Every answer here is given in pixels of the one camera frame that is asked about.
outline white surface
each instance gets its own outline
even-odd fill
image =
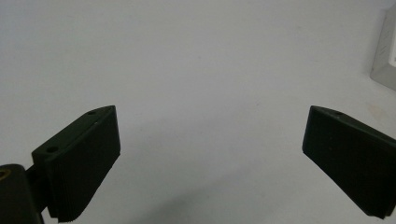
[[[396,91],[369,78],[393,4],[3,0],[0,164],[116,105],[121,156],[74,223],[395,223],[301,149],[310,105],[396,137]]]
[[[396,4],[385,15],[370,77],[396,90]]]

